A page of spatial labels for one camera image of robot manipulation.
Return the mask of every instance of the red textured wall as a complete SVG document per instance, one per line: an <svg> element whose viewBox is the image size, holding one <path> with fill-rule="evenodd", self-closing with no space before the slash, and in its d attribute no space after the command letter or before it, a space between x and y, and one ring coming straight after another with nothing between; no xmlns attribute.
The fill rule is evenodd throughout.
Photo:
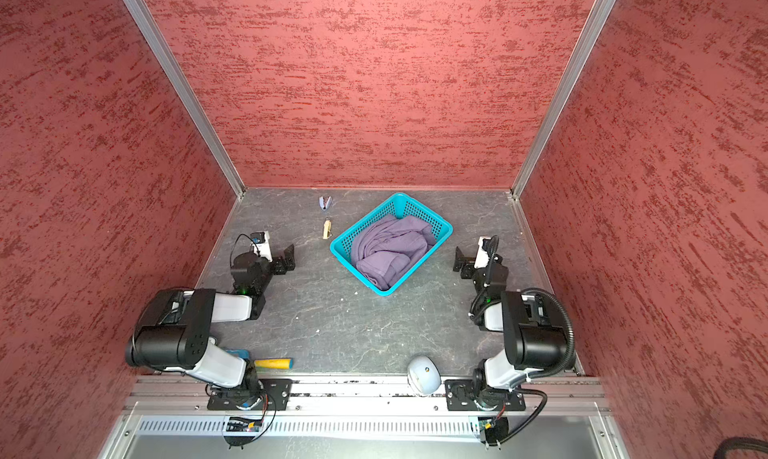
<svg viewBox="0 0 768 459"><path fill-rule="evenodd" d="M509 187L594 0L146 0L250 186Z"/></svg>
<svg viewBox="0 0 768 459"><path fill-rule="evenodd" d="M619 0L523 205L632 457L768 439L766 0Z"/></svg>
<svg viewBox="0 0 768 459"><path fill-rule="evenodd" d="M93 457L234 201L120 0L0 0L0 457Z"/></svg>

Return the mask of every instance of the yellow handle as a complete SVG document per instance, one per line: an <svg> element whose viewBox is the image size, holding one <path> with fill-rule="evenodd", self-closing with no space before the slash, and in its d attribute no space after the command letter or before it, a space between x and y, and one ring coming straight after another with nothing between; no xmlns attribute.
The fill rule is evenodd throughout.
<svg viewBox="0 0 768 459"><path fill-rule="evenodd" d="M267 369L290 369L293 368L293 359L280 358L280 359L256 359L254 365L257 368Z"/></svg>
<svg viewBox="0 0 768 459"><path fill-rule="evenodd" d="M326 219L325 224L322 225L322 238L328 239L331 236L331 220Z"/></svg>

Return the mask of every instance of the purple towel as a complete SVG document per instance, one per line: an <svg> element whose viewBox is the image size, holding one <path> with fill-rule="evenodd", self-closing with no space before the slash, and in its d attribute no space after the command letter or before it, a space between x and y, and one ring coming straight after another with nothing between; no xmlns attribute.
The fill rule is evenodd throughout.
<svg viewBox="0 0 768 459"><path fill-rule="evenodd" d="M391 288L435 245L432 225L413 215L385 215L352 241L352 265L377 288Z"/></svg>

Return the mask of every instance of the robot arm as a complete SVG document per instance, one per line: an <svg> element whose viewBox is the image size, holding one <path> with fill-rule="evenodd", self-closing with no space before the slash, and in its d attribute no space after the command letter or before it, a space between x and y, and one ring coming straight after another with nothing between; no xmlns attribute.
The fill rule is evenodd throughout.
<svg viewBox="0 0 768 459"><path fill-rule="evenodd" d="M546 404L544 392L524 389L520 385L535 377L548 377L573 367L574 334L568 314L549 292L541 289L506 290L508 269L502 265L501 256L496 254L498 236L480 238L478 244L476 258L466 257L456 248L453 270L460 272L462 279L472 279L475 285L477 295L472 301L469 317L484 331L503 333L504 349L475 368L468 399L478 410L503 411L505 405L516 402L514 397L542 397L536 411L512 431L502 426L508 422L498 421L501 414L486 425L481 434L482 441L486 447L489 444L500 447L530 424ZM450 391L456 395L452 386ZM522 399L518 400L524 408Z"/></svg>
<svg viewBox="0 0 768 459"><path fill-rule="evenodd" d="M219 387L237 387L246 361L208 341L212 321L250 317L252 298L213 289L166 289L147 305L125 350L133 367L184 372Z"/></svg>

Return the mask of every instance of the blue object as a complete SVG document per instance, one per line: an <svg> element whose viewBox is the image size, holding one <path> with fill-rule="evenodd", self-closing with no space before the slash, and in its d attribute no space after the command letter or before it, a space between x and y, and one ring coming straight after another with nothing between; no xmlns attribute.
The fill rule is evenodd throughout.
<svg viewBox="0 0 768 459"><path fill-rule="evenodd" d="M416 262L413 267L411 267L411 270L406 272L391 288L386 291L381 291L371 281L366 279L366 276L362 275L360 271L355 269L355 266L353 266L350 262L350 250L352 248L352 241L355 240L355 236L360 234L360 232L362 232L370 224L378 221L380 218L387 214L393 214L397 218L403 218L407 215L415 215L416 217L429 222L432 224L432 235L435 236L437 243L435 243L435 246L429 249L427 253L424 254L424 257ZM452 233L453 226L450 225L448 221L435 214L429 207L421 204L413 197L410 197L407 194L403 194L402 192L398 192L397 194L392 195L392 197L388 198L386 201L382 202L379 207L373 209L373 211L360 219L360 221L358 221L352 227L344 231L344 233L339 235L339 237L333 239L333 242L331 243L331 252L336 256L337 259L339 259L339 262L341 262L344 267L349 269L350 272L355 275L355 277L360 279L360 281L365 284L368 289L371 289L378 295L390 295L392 292L396 291L397 288L400 287L400 284L405 282L406 279L408 279L408 277L418 269L418 266L423 264L424 261L426 261L427 258L432 255L432 253L434 253Z"/></svg>
<svg viewBox="0 0 768 459"><path fill-rule="evenodd" d="M245 359L246 361L250 360L250 353L245 349L224 349L224 350L226 352L229 352L232 355L237 356L238 358Z"/></svg>

